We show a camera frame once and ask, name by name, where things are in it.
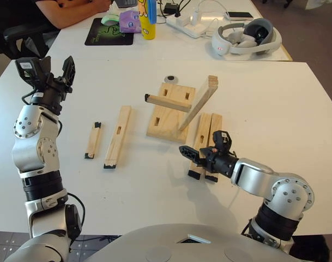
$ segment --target yellow bottle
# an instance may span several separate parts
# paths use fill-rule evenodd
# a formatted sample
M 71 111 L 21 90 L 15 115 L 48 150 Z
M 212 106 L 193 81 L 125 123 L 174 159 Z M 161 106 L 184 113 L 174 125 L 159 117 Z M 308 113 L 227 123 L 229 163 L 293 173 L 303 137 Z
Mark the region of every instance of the yellow bottle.
M 155 0 L 138 0 L 139 19 L 142 28 L 142 35 L 146 40 L 152 40 L 156 35 L 155 22 L 153 22 L 156 11 L 153 10 L 153 3 L 152 6 L 149 6 L 151 1 Z

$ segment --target white table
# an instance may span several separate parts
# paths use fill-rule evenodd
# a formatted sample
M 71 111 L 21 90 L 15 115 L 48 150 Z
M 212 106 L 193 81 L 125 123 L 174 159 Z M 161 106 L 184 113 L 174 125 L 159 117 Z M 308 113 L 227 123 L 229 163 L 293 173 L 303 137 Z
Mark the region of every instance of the white table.
M 52 71 L 61 74 L 62 60 Z M 256 215 L 262 199 L 233 187 L 188 177 L 189 161 L 180 144 L 146 136 L 153 105 L 166 75 L 200 87 L 208 74 L 219 89 L 201 112 L 224 117 L 232 148 L 276 171 L 294 172 L 312 186 L 316 201 L 296 234 L 332 233 L 332 102 L 306 63 L 150 61 L 77 59 L 73 93 L 62 103 L 63 130 L 57 140 L 65 188 L 86 205 L 83 234 L 125 234 L 147 225 L 201 223 L 240 232 Z M 13 123 L 31 88 L 14 62 L 0 78 L 0 230 L 27 231 L 25 195 L 11 158 Z M 103 162 L 119 108 L 133 108 L 115 170 Z M 103 123 L 94 160 L 83 159 L 94 121 Z M 192 145 L 198 117 L 189 128 Z
M 261 17 L 256 7 L 250 0 L 220 0 L 221 3 L 229 11 L 248 11 L 254 18 Z M 198 5 L 198 1 L 191 1 L 190 4 L 183 10 L 184 14 L 193 13 L 193 7 Z M 223 19 L 222 8 L 214 2 L 205 2 L 201 4 L 201 10 L 213 11 L 220 13 L 204 13 L 203 23 L 208 25 L 209 22 L 218 17 L 220 25 L 228 24 L 229 22 Z M 103 17 L 104 14 L 97 14 L 88 18 L 76 25 L 70 26 L 61 30 L 57 39 L 50 48 L 48 55 L 53 58 L 68 57 L 72 55 L 73 58 L 89 58 L 89 59 L 103 59 L 103 60 L 125 60 L 136 59 L 140 61 L 159 60 L 255 60 L 255 61 L 290 61 L 290 55 L 285 51 L 284 47 L 280 47 L 272 54 L 262 56 L 252 55 L 233 55 L 228 54 L 224 57 L 218 56 L 212 50 L 211 40 L 206 38 L 194 39 L 190 36 L 174 29 L 166 24 L 156 25 L 156 38 L 154 40 L 144 40 L 141 34 L 134 35 L 134 43 L 130 46 L 85 46 L 89 29 L 94 18 Z

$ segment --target mouse pad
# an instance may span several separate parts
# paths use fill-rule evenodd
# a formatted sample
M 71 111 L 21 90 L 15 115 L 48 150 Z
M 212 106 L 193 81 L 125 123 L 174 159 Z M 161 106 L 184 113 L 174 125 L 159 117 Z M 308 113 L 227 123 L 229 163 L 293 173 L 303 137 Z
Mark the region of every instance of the mouse pad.
M 85 45 L 131 45 L 133 33 L 121 33 L 119 24 L 104 26 L 101 18 L 95 18 L 90 27 Z

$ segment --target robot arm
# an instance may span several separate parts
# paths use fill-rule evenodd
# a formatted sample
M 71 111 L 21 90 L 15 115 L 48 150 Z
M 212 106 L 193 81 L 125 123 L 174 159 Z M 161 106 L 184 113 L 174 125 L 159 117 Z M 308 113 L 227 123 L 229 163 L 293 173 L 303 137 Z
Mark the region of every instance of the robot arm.
M 179 149 L 183 156 L 206 171 L 221 173 L 235 186 L 263 197 L 263 204 L 251 220 L 246 236 L 289 252 L 292 235 L 303 212 L 313 205 L 314 194 L 310 186 L 296 174 L 277 173 L 252 160 L 238 159 L 230 153 L 232 142 L 227 132 L 214 132 L 213 140 L 214 147 L 200 149 L 205 158 L 200 158 L 199 152 L 189 146 Z
M 50 57 L 21 58 L 16 61 L 24 81 L 33 86 L 32 95 L 13 126 L 16 141 L 13 161 L 26 194 L 25 207 L 31 239 L 11 255 L 7 262 L 67 261 L 69 247 L 81 232 L 75 205 L 68 205 L 62 185 L 56 146 L 60 102 L 72 92 L 75 65 L 71 57 L 64 62 L 63 76 L 50 73 Z

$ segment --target white cable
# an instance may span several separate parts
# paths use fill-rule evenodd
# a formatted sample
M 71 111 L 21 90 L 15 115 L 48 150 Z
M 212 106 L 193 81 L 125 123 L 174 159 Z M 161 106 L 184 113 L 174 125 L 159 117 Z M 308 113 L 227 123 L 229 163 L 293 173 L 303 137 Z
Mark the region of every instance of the white cable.
M 212 23 L 213 23 L 215 20 L 216 20 L 216 26 L 218 27 L 219 19 L 218 19 L 218 18 L 215 18 L 215 19 L 213 19 L 213 20 L 209 23 L 209 25 L 208 25 L 207 28 L 206 28 L 206 31 L 204 32 L 203 35 L 201 35 L 201 37 L 209 37 L 209 38 L 212 37 L 212 36 L 208 35 L 207 32 L 208 32 L 208 29 L 210 28 L 210 26 L 212 25 Z
M 217 1 L 217 0 L 202 0 L 202 1 L 200 1 L 200 2 L 198 3 L 198 5 L 197 5 L 197 11 L 199 11 L 199 9 L 200 9 L 200 5 L 201 5 L 203 2 L 205 2 L 205 1 L 212 1 L 212 2 L 217 3 L 218 5 L 220 5 L 221 7 L 224 8 L 226 14 L 228 15 L 228 11 L 227 11 L 226 7 L 224 7 L 224 5 L 223 5 L 222 3 L 220 3 L 219 1 Z

